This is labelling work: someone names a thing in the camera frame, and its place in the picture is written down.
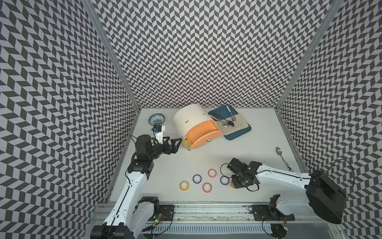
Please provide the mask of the red tape roll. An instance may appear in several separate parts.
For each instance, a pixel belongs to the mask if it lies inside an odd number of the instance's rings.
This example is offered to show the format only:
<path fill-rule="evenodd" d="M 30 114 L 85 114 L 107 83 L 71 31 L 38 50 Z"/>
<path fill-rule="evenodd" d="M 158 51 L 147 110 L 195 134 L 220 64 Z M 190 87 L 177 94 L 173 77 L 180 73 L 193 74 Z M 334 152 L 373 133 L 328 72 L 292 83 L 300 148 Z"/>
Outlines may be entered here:
<path fill-rule="evenodd" d="M 203 191 L 205 193 L 210 193 L 212 191 L 212 185 L 208 182 L 203 184 Z"/>
<path fill-rule="evenodd" d="M 208 176 L 209 176 L 210 178 L 215 178 L 215 177 L 217 176 L 217 171 L 216 171 L 215 169 L 210 169 L 210 170 L 208 171 Z"/>

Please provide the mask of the yellow tape roll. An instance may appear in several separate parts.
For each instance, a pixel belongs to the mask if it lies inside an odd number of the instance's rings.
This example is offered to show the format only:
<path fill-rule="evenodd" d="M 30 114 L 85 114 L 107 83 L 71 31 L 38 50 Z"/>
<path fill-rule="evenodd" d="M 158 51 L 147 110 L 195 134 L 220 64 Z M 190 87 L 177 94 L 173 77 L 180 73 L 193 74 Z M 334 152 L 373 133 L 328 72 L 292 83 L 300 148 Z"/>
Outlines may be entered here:
<path fill-rule="evenodd" d="M 190 184 L 188 181 L 184 180 L 180 183 L 180 190 L 185 192 L 185 191 L 188 191 L 190 188 Z"/>
<path fill-rule="evenodd" d="M 232 182 L 232 181 L 230 182 L 230 187 L 231 187 L 232 189 L 236 190 L 236 188 L 234 187 L 234 185 L 233 185 L 233 182 Z"/>

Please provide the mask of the yellow drawer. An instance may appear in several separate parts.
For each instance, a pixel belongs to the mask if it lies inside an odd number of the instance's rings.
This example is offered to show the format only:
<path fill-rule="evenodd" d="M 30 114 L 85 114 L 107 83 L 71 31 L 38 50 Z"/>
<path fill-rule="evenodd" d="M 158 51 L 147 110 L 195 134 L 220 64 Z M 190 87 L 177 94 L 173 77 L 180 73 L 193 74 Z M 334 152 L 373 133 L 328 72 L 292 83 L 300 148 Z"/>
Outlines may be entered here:
<path fill-rule="evenodd" d="M 185 148 L 191 148 L 191 146 L 192 146 L 192 144 L 190 143 L 190 141 L 187 138 L 184 139 L 184 146 L 185 146 Z"/>

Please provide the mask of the beige cloth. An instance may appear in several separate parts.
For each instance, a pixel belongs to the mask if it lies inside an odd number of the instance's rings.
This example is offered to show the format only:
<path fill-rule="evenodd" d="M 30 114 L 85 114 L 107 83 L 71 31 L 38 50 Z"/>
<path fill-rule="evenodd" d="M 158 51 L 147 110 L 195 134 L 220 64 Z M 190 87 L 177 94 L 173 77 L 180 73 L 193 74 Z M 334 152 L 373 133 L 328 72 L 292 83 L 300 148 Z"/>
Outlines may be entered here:
<path fill-rule="evenodd" d="M 234 116 L 236 121 L 233 123 L 233 126 L 229 125 L 228 127 L 224 127 L 222 123 L 226 122 L 225 120 L 215 121 L 218 128 L 223 132 L 223 135 L 228 140 L 235 139 L 251 130 L 251 126 L 248 124 L 242 114 L 236 114 Z"/>

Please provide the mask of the teal tray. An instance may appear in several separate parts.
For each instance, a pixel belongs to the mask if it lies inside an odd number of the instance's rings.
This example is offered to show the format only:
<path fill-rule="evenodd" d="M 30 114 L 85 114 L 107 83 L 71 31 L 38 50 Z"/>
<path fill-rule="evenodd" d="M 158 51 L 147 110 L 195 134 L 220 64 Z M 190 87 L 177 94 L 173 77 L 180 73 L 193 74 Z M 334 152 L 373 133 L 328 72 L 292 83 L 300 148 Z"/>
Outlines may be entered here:
<path fill-rule="evenodd" d="M 226 140 L 234 140 L 249 133 L 252 128 L 247 120 L 231 105 L 224 105 L 208 112 Z"/>

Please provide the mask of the blue white patterned bowl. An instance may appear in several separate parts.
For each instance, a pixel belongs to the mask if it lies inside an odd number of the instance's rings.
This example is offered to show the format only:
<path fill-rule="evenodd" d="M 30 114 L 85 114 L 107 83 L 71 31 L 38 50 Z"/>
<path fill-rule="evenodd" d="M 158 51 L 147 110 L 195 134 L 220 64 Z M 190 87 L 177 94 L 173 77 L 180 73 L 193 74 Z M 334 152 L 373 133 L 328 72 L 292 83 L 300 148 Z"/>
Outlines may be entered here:
<path fill-rule="evenodd" d="M 162 125 L 165 122 L 166 118 L 163 114 L 156 113 L 149 117 L 148 122 L 151 126 L 156 124 Z"/>

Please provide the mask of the lower red tape roll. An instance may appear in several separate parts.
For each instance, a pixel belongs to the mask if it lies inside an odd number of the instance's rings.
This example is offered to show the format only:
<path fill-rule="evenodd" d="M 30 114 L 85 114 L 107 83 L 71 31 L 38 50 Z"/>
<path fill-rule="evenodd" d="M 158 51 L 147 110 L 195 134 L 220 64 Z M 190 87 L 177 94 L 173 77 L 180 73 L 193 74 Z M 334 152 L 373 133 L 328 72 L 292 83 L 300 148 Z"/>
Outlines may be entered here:
<path fill-rule="evenodd" d="M 203 184 L 203 191 L 205 193 L 210 193 L 212 191 L 212 185 L 208 182 Z"/>

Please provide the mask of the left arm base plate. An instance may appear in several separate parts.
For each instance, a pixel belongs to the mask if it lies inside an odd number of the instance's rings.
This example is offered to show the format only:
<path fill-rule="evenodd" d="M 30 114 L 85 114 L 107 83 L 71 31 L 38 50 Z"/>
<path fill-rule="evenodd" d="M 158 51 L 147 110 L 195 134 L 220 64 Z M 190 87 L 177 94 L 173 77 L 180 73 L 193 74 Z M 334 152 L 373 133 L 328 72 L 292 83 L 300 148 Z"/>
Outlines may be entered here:
<path fill-rule="evenodd" d="M 147 222 L 154 222 L 158 217 L 159 214 L 163 214 L 163 221 L 165 222 L 170 222 L 174 218 L 174 213 L 175 213 L 175 205 L 171 204 L 165 204 L 165 205 L 160 205 L 159 210 L 155 212 L 155 214 L 147 221 Z"/>

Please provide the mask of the purple tape roll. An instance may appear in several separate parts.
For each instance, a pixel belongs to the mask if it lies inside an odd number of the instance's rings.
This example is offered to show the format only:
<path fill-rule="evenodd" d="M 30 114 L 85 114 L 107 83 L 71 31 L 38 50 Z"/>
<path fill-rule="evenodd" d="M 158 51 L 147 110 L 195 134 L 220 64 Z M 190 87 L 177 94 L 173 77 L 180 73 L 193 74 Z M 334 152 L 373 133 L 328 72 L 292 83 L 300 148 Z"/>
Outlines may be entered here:
<path fill-rule="evenodd" d="M 195 184 L 200 184 L 200 183 L 202 182 L 202 177 L 201 177 L 199 174 L 195 174 L 195 175 L 193 176 L 193 182 L 194 182 Z"/>
<path fill-rule="evenodd" d="M 226 176 L 221 176 L 220 177 L 220 183 L 223 185 L 223 186 L 227 186 L 230 184 L 230 179 Z"/>

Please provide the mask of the white drawer cabinet shell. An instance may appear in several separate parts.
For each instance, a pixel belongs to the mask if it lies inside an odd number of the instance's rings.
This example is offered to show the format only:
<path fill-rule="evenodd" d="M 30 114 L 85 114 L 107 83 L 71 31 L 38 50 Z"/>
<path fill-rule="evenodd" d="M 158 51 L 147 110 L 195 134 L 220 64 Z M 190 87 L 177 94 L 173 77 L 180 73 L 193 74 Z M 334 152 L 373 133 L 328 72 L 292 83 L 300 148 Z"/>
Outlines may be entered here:
<path fill-rule="evenodd" d="M 208 120 L 213 120 L 199 104 L 191 104 L 181 108 L 173 117 L 174 125 L 179 135 L 185 138 L 188 131 L 194 126 Z"/>

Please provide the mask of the spoon on cloth left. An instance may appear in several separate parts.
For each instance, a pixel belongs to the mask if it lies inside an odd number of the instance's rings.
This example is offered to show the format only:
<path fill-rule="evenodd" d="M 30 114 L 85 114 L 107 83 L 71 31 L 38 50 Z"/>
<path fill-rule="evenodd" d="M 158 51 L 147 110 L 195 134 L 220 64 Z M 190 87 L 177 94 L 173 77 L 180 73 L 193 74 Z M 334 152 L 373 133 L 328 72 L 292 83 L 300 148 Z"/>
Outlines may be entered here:
<path fill-rule="evenodd" d="M 226 121 L 223 121 L 221 119 L 218 119 L 217 117 L 215 117 L 214 115 L 211 115 L 212 118 L 214 118 L 214 120 L 217 120 L 218 122 L 220 122 L 222 124 L 223 127 L 225 128 L 228 128 L 229 127 L 229 123 L 227 123 Z"/>

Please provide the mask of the orange top drawer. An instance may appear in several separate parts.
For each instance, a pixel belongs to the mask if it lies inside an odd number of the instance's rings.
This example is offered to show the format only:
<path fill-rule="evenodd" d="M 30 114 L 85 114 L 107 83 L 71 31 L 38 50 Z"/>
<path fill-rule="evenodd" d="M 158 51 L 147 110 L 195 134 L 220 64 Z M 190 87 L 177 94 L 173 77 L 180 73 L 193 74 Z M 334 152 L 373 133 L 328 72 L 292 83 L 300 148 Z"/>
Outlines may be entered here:
<path fill-rule="evenodd" d="M 191 128 L 185 135 L 185 138 L 192 144 L 191 148 L 187 149 L 190 151 L 194 150 L 221 136 L 223 136 L 223 132 L 218 128 L 215 121 L 204 121 Z"/>

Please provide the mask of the metal spoon on table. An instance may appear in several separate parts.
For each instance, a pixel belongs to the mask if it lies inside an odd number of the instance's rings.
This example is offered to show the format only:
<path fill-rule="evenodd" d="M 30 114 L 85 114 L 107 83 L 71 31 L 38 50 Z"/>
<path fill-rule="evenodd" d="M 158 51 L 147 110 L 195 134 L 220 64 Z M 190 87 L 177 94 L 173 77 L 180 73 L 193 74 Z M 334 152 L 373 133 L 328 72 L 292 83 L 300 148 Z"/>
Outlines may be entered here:
<path fill-rule="evenodd" d="M 289 167 L 288 163 L 284 160 L 284 158 L 283 158 L 283 156 L 282 156 L 282 150 L 281 150 L 279 147 L 276 147 L 276 154 L 277 154 L 278 156 L 280 156 L 281 159 L 282 159 L 282 161 L 284 162 L 284 164 L 285 164 L 287 167 Z"/>

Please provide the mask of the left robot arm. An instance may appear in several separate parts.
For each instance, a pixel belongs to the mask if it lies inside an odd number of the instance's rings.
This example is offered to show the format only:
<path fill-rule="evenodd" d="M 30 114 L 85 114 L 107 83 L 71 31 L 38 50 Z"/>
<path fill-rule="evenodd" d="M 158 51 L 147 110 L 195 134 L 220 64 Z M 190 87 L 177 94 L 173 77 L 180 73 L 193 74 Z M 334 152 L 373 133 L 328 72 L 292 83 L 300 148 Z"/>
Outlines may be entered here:
<path fill-rule="evenodd" d="M 154 167 L 154 160 L 162 154 L 175 154 L 181 138 L 164 137 L 163 143 L 148 134 L 136 138 L 125 177 L 126 182 L 111 212 L 102 225 L 93 227 L 91 239 L 137 239 L 147 221 L 158 215 L 160 203 L 157 197 L 139 199 Z"/>

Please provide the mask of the upper red tape roll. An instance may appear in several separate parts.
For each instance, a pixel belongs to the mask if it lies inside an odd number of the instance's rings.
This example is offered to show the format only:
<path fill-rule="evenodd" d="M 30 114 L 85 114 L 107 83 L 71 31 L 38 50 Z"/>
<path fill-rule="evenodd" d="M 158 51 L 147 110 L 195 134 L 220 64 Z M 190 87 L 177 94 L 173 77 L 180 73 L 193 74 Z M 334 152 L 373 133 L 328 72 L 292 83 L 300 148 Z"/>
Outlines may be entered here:
<path fill-rule="evenodd" d="M 208 171 L 208 176 L 209 176 L 210 178 L 215 178 L 215 177 L 217 176 L 217 171 L 216 171 L 215 169 L 210 169 L 210 170 Z"/>

